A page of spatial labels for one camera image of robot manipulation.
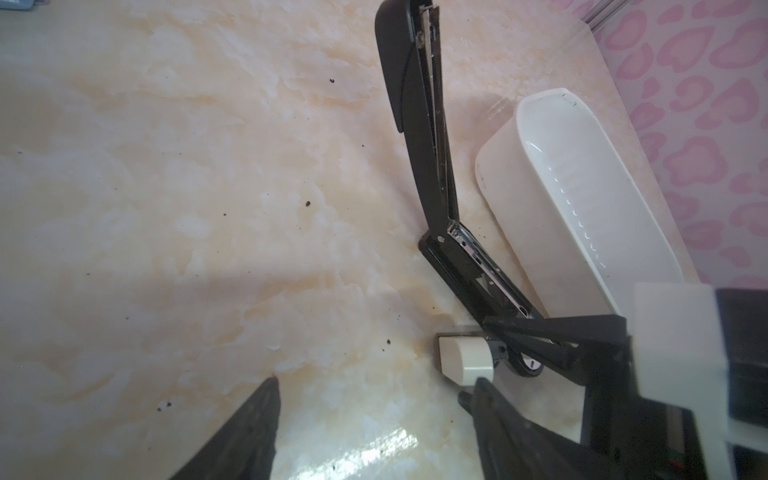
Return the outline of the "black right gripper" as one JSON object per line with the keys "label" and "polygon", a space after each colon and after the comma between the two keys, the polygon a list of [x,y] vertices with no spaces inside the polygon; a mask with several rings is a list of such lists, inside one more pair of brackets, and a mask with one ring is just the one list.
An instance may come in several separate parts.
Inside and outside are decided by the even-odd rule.
{"label": "black right gripper", "polygon": [[736,479],[737,452],[767,454],[767,293],[713,287],[638,287],[634,311],[530,319],[488,316],[520,376],[546,367],[589,386],[629,360],[609,455],[624,478],[671,477],[672,431],[689,479]]}

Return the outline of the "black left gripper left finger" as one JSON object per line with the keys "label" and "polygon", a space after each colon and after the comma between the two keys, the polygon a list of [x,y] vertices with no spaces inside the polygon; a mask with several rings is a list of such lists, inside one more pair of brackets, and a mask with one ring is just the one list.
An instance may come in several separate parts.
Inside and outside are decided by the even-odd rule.
{"label": "black left gripper left finger", "polygon": [[270,478],[280,412],[279,380],[271,376],[171,479]]}

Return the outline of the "aluminium frame corner post right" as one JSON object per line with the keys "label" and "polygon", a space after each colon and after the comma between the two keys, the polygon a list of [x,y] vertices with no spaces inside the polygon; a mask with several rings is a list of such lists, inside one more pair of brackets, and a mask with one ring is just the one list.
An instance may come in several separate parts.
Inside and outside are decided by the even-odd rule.
{"label": "aluminium frame corner post right", "polygon": [[592,32],[599,31],[612,17],[628,6],[631,0],[597,1],[581,18]]}

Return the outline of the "white plastic tray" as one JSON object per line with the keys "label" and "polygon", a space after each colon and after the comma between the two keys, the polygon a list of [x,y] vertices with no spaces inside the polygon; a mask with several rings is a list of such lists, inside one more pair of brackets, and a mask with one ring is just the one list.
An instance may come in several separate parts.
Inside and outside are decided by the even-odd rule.
{"label": "white plastic tray", "polygon": [[636,284],[684,282],[619,153],[573,92],[522,98],[480,148],[475,174],[546,316],[631,318]]}

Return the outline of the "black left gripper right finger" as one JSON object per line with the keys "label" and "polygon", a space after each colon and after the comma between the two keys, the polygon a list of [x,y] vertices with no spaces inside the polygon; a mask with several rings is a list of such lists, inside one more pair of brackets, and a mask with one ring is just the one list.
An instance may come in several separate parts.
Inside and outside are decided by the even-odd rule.
{"label": "black left gripper right finger", "polygon": [[600,455],[523,417],[487,379],[458,394],[486,479],[598,479]]}

